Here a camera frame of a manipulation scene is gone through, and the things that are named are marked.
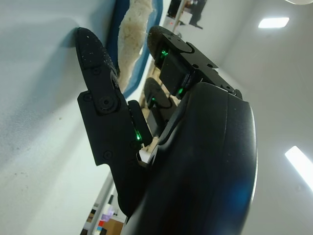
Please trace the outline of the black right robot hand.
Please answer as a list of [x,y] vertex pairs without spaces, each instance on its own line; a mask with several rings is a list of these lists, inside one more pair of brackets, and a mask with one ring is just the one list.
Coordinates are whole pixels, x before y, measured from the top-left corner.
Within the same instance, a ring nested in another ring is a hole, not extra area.
[[180,103],[152,142],[140,105],[126,101],[111,59],[89,29],[75,30],[87,91],[78,104],[97,165],[107,164],[127,220],[124,235],[238,235],[257,179],[253,111],[189,42],[155,25],[147,37],[160,78]]

